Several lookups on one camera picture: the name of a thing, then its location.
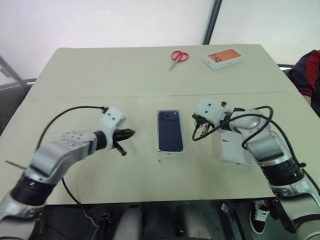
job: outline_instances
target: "beige tabletop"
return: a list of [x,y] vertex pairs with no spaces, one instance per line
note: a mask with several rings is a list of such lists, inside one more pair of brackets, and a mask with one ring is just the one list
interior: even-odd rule
[[[80,105],[113,106],[121,110],[127,118],[123,127],[136,130],[136,134],[121,144],[128,152],[126,156],[121,156],[116,150],[109,152],[101,150],[74,164],[67,172],[66,183],[82,203],[273,196],[260,168],[235,165],[220,160],[219,133],[198,142],[191,140],[194,129],[191,115],[198,101],[203,97],[208,97],[217,102],[227,102],[230,109],[272,106],[273,119],[288,135],[298,159],[307,163],[306,169],[316,182],[320,183],[317,151],[320,129],[316,127],[319,124],[317,115],[261,46],[232,45],[229,47],[239,50],[244,55],[245,61],[213,71],[197,56],[194,66],[193,64],[187,65],[188,62],[185,62],[185,64],[177,65],[172,71],[174,74],[176,74],[174,71],[183,74],[184,81],[182,84],[181,78],[178,78],[179,88],[174,82],[174,87],[168,88],[169,93],[164,91],[165,86],[159,83],[162,79],[159,77],[159,72],[154,76],[149,76],[147,81],[146,73],[143,73],[141,69],[140,71],[136,69],[139,63],[135,61],[132,65],[122,64],[122,67],[125,66],[124,72],[120,72],[119,76],[115,72],[108,75],[106,68],[109,68],[108,59],[113,58],[112,55],[117,56],[117,51],[120,55],[125,51],[130,53],[129,55],[135,52],[139,56],[137,59],[142,61],[144,58],[140,55],[152,56],[150,53],[155,52],[158,52],[159,55],[169,52],[170,59],[170,53],[177,47],[58,49],[2,134],[0,138],[1,159],[27,166],[46,124],[67,108]],[[226,48],[228,46],[179,47],[190,53],[190,62],[191,56],[197,53],[196,49],[199,49],[201,53],[210,53]],[[105,57],[106,67],[100,66],[100,68],[95,67],[94,71],[88,70],[91,73],[87,72],[86,75],[91,75],[90,79],[85,79],[82,74],[79,74],[79,71],[86,72],[83,69],[84,65],[79,66],[78,71],[74,69],[74,74],[71,70],[68,70],[67,73],[68,67],[66,66],[70,65],[71,69],[75,68],[74,61],[80,64],[79,55],[83,56],[83,54],[86,55],[85,61],[92,64],[89,69],[94,67],[92,62],[97,61],[98,63],[97,59],[102,59],[102,56]],[[252,58],[260,59],[262,64],[256,64]],[[163,75],[172,78],[171,81],[173,81],[179,75],[168,75],[170,63],[169,60],[162,64],[158,62],[158,68],[163,68]],[[154,63],[145,64],[146,69],[149,69],[148,66],[154,68]],[[203,69],[205,77],[198,68]],[[236,75],[234,68],[238,69],[237,78],[233,78]],[[66,73],[67,77],[63,79],[54,77],[62,77],[63,74],[60,71]],[[199,71],[196,79],[193,79],[195,76],[185,73],[193,71]],[[105,81],[99,80],[102,72]],[[122,78],[121,84],[115,80],[120,80],[120,78]],[[239,86],[238,91],[231,87],[233,84]],[[180,110],[186,141],[185,154],[161,155],[157,153],[156,111],[161,109]],[[79,109],[70,112],[53,124],[43,143],[55,140],[70,130],[95,131],[98,129],[101,117],[100,111],[95,109]],[[14,186],[22,173],[3,161],[0,162],[0,197]],[[63,186],[58,184],[47,203],[72,204],[73,201],[66,194]]]

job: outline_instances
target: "black shoe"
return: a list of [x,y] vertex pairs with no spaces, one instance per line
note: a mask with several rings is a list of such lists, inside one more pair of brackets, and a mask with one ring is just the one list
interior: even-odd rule
[[262,234],[266,227],[266,219],[269,215],[269,208],[262,203],[253,201],[249,214],[251,230],[256,234]]

